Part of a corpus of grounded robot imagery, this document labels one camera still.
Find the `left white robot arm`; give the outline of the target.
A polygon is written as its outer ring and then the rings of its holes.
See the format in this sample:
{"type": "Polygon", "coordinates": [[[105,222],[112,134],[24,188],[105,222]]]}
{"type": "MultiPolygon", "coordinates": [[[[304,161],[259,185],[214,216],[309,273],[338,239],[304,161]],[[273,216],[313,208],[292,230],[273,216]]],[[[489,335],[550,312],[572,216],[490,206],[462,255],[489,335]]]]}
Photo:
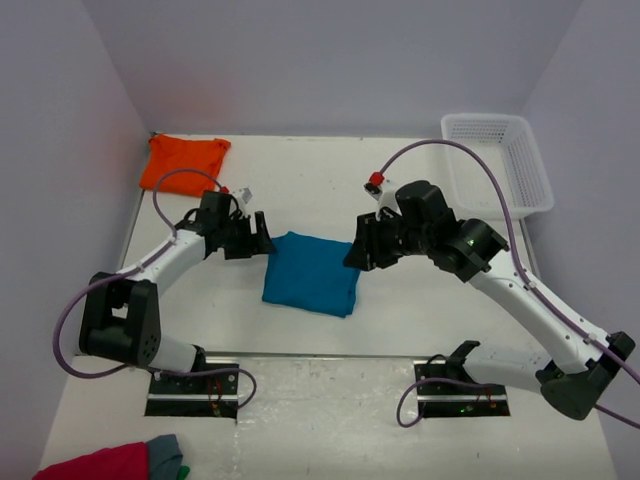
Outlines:
{"type": "Polygon", "coordinates": [[[204,352],[162,334],[160,299],[191,268],[221,251],[226,260],[276,251],[262,211],[249,214],[230,193],[207,191],[198,207],[170,225],[163,244],[114,274],[98,273],[85,297],[80,351],[126,366],[171,372],[183,391],[195,393],[208,379],[204,352]]]}

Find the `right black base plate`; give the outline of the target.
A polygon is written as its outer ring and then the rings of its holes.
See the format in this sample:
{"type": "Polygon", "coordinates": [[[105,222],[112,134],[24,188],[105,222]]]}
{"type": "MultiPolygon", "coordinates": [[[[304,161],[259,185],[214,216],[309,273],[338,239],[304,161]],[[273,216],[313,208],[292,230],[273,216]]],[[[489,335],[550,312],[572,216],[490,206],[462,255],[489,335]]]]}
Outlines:
{"type": "MultiPolygon", "coordinates": [[[[464,373],[447,373],[445,357],[414,362],[416,381],[427,378],[447,378],[471,383],[464,373]]],[[[421,385],[416,390],[419,414],[429,418],[509,417],[511,415],[506,388],[491,385],[487,388],[465,387],[443,383],[421,385]]]]}

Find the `white plastic basket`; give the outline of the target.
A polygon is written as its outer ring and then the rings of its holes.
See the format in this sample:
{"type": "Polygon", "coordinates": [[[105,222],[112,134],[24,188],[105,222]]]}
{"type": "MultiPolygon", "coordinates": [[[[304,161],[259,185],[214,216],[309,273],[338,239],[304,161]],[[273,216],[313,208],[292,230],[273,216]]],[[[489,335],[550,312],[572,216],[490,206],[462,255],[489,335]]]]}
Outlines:
{"type": "MultiPolygon", "coordinates": [[[[548,212],[554,196],[529,123],[506,114],[458,113],[441,119],[445,140],[474,151],[497,180],[514,220],[548,212]]],[[[446,165],[456,203],[469,214],[495,220],[503,217],[486,172],[468,154],[447,147],[446,165]]]]}

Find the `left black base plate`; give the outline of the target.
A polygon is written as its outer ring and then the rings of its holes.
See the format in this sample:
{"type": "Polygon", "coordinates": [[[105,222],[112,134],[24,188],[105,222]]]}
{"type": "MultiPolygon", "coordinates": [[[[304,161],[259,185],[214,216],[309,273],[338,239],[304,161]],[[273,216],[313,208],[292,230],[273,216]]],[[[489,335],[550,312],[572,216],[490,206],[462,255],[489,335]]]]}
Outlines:
{"type": "Polygon", "coordinates": [[[152,377],[147,394],[146,417],[237,419],[237,364],[207,363],[206,370],[233,369],[231,373],[200,377],[160,375],[152,377]]]}

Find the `grey t shirt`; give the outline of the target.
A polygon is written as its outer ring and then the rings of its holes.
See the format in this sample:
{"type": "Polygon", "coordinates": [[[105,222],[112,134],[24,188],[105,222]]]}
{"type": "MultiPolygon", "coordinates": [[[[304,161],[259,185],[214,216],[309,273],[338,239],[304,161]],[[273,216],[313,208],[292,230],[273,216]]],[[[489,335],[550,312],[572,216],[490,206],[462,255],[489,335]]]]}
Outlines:
{"type": "Polygon", "coordinates": [[[149,478],[176,480],[182,468],[183,454],[175,434],[160,435],[146,443],[149,478]]]}

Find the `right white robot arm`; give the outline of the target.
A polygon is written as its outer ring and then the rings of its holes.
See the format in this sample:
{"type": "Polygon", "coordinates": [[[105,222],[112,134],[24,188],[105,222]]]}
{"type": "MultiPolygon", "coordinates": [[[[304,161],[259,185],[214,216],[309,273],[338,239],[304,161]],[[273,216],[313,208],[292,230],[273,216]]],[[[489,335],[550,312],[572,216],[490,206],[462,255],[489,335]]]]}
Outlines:
{"type": "Polygon", "coordinates": [[[636,347],[629,335],[606,332],[560,300],[517,265],[514,248],[489,224],[456,218],[439,187],[418,180],[395,188],[388,180],[372,180],[364,189],[377,207],[358,216],[345,266],[371,271],[425,255],[496,302],[543,348],[531,354],[466,341],[445,363],[454,391],[498,384],[537,392],[574,420],[597,408],[636,347]]]}

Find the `red t shirt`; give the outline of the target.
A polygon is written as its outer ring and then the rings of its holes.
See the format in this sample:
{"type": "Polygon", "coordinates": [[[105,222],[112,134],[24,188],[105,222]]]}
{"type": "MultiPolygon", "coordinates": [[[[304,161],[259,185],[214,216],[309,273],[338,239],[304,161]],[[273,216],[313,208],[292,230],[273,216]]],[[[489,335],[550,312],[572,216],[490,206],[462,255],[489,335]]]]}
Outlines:
{"type": "Polygon", "coordinates": [[[68,461],[51,465],[34,479],[98,480],[149,478],[149,452],[145,443],[131,443],[104,448],[68,461]]]}

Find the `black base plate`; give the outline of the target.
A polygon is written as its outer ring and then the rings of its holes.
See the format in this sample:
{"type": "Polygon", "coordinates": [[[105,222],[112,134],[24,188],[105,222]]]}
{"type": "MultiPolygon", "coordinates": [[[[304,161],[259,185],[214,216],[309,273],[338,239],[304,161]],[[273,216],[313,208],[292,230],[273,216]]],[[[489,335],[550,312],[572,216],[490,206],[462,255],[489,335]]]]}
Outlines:
{"type": "MultiPolygon", "coordinates": [[[[416,381],[427,378],[447,378],[471,383],[464,373],[447,373],[445,357],[414,362],[416,381]]],[[[443,383],[421,385],[416,390],[419,414],[429,418],[509,417],[511,415],[506,388],[491,385],[487,388],[465,387],[443,383]]]]}
{"type": "Polygon", "coordinates": [[[152,377],[147,394],[146,417],[237,419],[237,364],[207,363],[206,370],[233,369],[231,373],[200,377],[160,375],[152,377]]]}

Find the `green t shirt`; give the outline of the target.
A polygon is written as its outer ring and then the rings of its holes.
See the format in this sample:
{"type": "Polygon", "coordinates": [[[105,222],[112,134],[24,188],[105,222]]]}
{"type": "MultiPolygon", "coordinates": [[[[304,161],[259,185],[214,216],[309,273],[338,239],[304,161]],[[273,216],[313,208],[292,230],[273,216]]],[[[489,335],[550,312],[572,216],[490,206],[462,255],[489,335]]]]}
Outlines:
{"type": "Polygon", "coordinates": [[[177,475],[177,480],[186,480],[190,474],[190,468],[188,466],[182,466],[177,475]]]}

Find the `orange folded t shirt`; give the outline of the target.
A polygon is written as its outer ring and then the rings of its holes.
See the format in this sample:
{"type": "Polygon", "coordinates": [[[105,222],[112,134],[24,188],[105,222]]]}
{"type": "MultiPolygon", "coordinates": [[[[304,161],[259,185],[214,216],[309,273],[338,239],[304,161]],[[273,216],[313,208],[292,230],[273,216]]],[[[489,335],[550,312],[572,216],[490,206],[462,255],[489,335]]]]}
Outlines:
{"type": "MultiPolygon", "coordinates": [[[[152,191],[167,173],[179,169],[195,169],[217,178],[231,143],[224,139],[185,140],[165,134],[148,141],[150,157],[140,177],[139,187],[152,191]]],[[[166,178],[159,192],[200,197],[205,190],[215,190],[216,184],[197,173],[183,172],[166,178]]]]}

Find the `blue t shirt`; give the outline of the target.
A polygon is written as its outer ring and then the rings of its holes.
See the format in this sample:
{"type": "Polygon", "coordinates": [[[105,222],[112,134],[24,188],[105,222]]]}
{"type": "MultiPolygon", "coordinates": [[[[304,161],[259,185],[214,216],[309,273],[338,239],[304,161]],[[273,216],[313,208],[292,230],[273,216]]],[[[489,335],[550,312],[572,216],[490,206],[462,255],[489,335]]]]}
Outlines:
{"type": "Polygon", "coordinates": [[[312,313],[346,318],[356,304],[360,271],[343,265],[349,242],[288,232],[273,239],[262,300],[312,313]]]}

